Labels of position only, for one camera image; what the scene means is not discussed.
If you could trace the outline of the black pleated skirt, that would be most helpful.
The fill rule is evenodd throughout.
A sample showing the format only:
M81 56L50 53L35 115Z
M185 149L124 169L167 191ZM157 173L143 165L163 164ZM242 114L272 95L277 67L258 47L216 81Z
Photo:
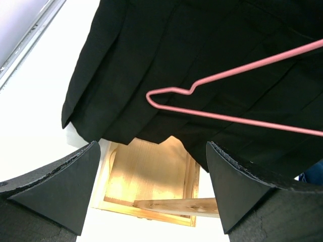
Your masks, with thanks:
M158 110L148 91L322 39L322 1L101 1L72 74L62 126L87 142L179 139L207 169L212 141L291 177L322 159L322 138ZM322 129L322 49L204 84L160 104Z

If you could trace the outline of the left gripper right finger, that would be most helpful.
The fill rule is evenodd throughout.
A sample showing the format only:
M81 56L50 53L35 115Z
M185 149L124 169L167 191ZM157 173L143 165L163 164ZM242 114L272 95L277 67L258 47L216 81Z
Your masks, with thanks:
M214 142L206 160L230 241L322 241L322 187L235 158Z

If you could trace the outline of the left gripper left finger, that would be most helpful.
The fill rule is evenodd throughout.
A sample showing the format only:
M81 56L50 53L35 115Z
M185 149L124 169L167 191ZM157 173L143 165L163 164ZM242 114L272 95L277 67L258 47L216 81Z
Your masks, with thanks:
M76 241L100 161L93 141L57 161L1 182L1 241Z

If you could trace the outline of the dark blue denim skirt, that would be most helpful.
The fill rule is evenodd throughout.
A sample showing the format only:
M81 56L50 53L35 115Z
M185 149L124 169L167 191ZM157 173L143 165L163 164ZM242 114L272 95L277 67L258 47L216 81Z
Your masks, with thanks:
M299 181L314 185L323 185L323 166L322 160L310 167L299 175Z

